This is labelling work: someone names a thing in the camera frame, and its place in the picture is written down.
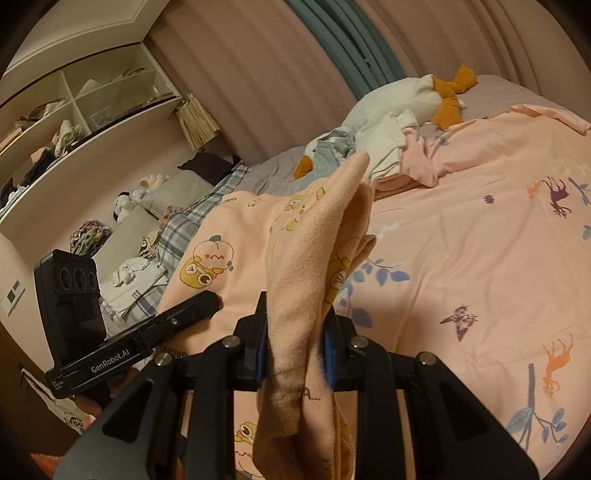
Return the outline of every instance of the pink cloth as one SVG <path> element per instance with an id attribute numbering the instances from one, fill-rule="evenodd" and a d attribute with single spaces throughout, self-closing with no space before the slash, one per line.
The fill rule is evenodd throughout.
<path id="1" fill-rule="evenodd" d="M 406 192 L 420 185 L 434 187 L 440 171 L 433 165 L 434 146 L 439 139 L 421 137 L 418 129 L 408 127 L 402 130 L 407 146 L 402 152 L 401 171 L 377 179 L 375 182 L 375 198 L 380 199 L 389 195 Z"/>

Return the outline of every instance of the light switch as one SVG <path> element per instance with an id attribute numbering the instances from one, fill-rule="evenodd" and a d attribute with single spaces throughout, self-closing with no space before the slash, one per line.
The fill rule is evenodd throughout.
<path id="1" fill-rule="evenodd" d="M 20 280 L 15 280 L 14 285 L 2 300 L 2 308 L 7 315 L 10 315 L 16 306 L 18 299 L 25 293 L 25 288 L 22 286 Z"/>

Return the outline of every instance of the pink duvet cover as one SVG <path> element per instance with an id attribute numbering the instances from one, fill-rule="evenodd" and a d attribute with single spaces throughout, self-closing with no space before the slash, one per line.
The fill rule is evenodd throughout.
<path id="1" fill-rule="evenodd" d="M 521 105 L 442 139 L 450 173 L 374 203 L 377 246 L 335 306 L 439 356 L 543 477 L 591 412 L 591 124 Z"/>

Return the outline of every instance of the dark pillow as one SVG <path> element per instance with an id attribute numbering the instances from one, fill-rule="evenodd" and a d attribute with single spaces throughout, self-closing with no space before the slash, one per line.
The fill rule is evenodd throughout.
<path id="1" fill-rule="evenodd" d="M 234 164 L 228 163 L 214 153 L 197 152 L 191 160 L 186 161 L 179 168 L 181 170 L 191 170 L 211 185 L 217 185 L 240 161 L 240 157 L 237 155 L 233 155 L 232 159 Z"/>

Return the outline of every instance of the pink wall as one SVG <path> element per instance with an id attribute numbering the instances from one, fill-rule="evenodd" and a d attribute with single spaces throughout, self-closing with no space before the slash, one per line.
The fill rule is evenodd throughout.
<path id="1" fill-rule="evenodd" d="M 53 361 L 37 306 L 35 262 L 55 248 L 68 251 L 70 235 L 85 220 L 96 218 L 116 226 L 113 203 L 119 192 L 131 191 L 150 173 L 174 174 L 192 156 L 178 120 L 171 116 L 105 151 L 99 163 L 41 207 L 30 229 L 14 242 L 18 251 L 0 235 L 0 295 L 16 278 L 26 289 L 10 317 L 0 309 L 0 322 L 41 369 L 51 368 Z"/>

